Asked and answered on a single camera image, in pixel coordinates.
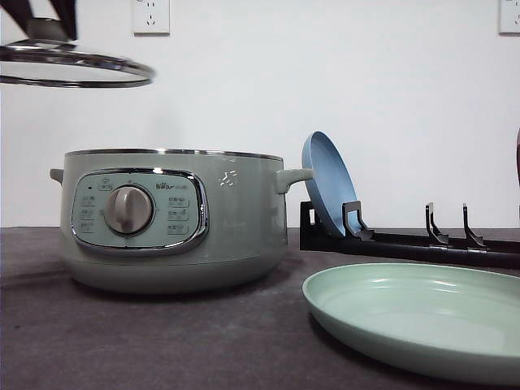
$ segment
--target electric hot pot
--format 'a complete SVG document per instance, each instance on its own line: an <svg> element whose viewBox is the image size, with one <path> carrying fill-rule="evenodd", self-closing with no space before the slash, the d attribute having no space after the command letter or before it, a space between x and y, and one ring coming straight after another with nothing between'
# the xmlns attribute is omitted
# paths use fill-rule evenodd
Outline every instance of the electric hot pot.
<svg viewBox="0 0 520 390"><path fill-rule="evenodd" d="M60 253L72 277L182 293L266 274L287 247L285 196L310 169L262 154L96 149L65 155Z"/></svg>

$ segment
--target blue plate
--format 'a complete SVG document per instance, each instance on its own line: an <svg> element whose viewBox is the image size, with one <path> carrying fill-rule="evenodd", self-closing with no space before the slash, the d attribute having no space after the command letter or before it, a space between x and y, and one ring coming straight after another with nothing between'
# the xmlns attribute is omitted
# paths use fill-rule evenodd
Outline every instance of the blue plate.
<svg viewBox="0 0 520 390"><path fill-rule="evenodd" d="M357 197L340 153L324 133L313 132L303 146L301 165L314 170L314 178L305 186L316 214L330 234L344 237L342 205ZM349 213L349 225L361 230L355 212Z"/></svg>

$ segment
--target gray countertop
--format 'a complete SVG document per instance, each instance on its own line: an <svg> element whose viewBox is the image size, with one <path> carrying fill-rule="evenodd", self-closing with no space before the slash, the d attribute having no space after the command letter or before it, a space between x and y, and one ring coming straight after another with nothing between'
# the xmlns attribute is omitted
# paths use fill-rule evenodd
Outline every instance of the gray countertop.
<svg viewBox="0 0 520 390"><path fill-rule="evenodd" d="M520 241L518 229L485 236ZM301 293L307 276L396 259L300 251L298 230L289 229L287 254L262 279L218 292L135 297L73 281L58 239L56 227L2 229L4 390L491 388L372 360L309 314Z"/></svg>

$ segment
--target chrome trim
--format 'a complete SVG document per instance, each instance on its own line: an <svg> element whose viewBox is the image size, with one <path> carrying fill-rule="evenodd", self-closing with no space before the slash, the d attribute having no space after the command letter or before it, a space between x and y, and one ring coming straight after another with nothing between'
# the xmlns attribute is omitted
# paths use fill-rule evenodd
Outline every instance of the chrome trim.
<svg viewBox="0 0 520 390"><path fill-rule="evenodd" d="M72 221L72 210L71 210L71 230L72 235L76 239L76 242L81 246L99 252L100 254L109 254L114 256L131 256L131 257L150 257L150 256L161 256L167 254L181 254L187 252L201 244L202 239L210 229L210 210L208 207L208 200L206 196L206 189L202 180L190 171L184 170L171 170L155 168L108 168L91 171L78 180L78 183L82 181L86 176L102 175L109 173L145 173L151 175L169 175L169 176L183 176L192 182L195 187L195 193L197 194L198 201L198 225L195 232L187 239L178 242L176 244L154 246L154 247L112 247L91 244L87 241L81 240L74 229L74 222Z"/></svg>
<svg viewBox="0 0 520 390"><path fill-rule="evenodd" d="M86 149L76 150L65 153L66 157L80 156L83 154L200 154L208 156L232 156L232 157L251 157L251 158L265 158L275 161L283 161L284 159L278 156L269 154L256 154L244 152L227 152L222 150L195 150L195 149Z"/></svg>
<svg viewBox="0 0 520 390"><path fill-rule="evenodd" d="M127 88L150 84L155 76L151 67L127 58L87 53L78 50L76 45L68 42L41 39L27 39L0 46L0 62L50 63L75 67L94 67L139 76L137 80L77 81L0 75L0 83L5 84L65 88Z"/></svg>

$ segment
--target plate rack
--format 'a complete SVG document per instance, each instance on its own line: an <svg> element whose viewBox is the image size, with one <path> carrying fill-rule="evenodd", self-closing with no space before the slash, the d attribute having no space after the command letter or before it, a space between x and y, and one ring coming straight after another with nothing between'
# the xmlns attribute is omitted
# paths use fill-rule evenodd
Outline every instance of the plate rack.
<svg viewBox="0 0 520 390"><path fill-rule="evenodd" d="M314 213L311 223L310 201L300 204L300 249L342 254L358 254L385 258L405 258L420 262L463 264L476 267L498 267L520 269L520 242L487 240L477 236L468 225L468 208L462 207L465 238L443 234L433 218L433 203L425 209L427 236L377 232L362 220L360 201L342 205L345 237L334 237ZM349 225L348 214L355 212L361 230Z"/></svg>

